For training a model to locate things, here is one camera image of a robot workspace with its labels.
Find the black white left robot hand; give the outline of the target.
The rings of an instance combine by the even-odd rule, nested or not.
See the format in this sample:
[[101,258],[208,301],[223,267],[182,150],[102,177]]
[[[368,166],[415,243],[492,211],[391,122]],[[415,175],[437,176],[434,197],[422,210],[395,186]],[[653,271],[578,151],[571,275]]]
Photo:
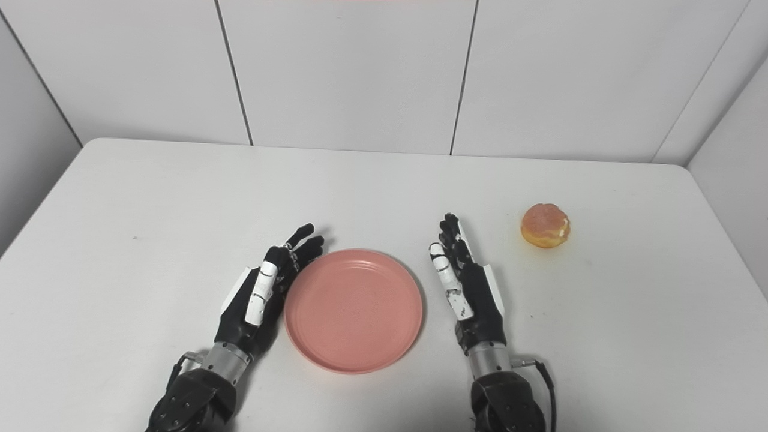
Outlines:
[[323,254],[324,237],[302,225],[284,243],[272,246],[260,267],[245,268],[223,304],[216,343],[262,356],[277,337],[286,297],[298,275]]

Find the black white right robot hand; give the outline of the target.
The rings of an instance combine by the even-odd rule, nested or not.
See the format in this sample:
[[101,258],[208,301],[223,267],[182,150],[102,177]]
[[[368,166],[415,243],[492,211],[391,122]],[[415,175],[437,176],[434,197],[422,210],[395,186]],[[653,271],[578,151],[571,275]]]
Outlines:
[[445,214],[439,227],[430,258],[456,316],[459,346],[468,353],[479,344],[506,345],[503,304],[491,268],[475,260],[455,214]]

